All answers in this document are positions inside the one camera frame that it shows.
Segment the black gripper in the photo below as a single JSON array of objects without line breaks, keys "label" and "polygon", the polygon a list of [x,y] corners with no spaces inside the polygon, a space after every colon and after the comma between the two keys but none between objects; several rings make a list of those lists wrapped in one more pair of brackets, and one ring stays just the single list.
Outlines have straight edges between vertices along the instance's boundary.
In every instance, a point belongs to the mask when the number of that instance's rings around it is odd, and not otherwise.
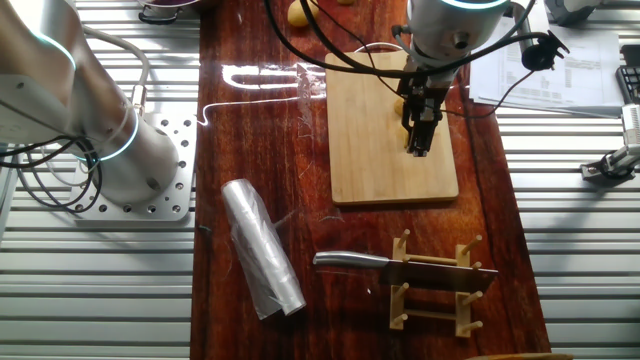
[{"label": "black gripper", "polygon": [[398,92],[403,96],[401,123],[407,131],[406,151],[426,157],[431,149],[440,110],[451,85],[451,72],[420,75],[405,69]]}]

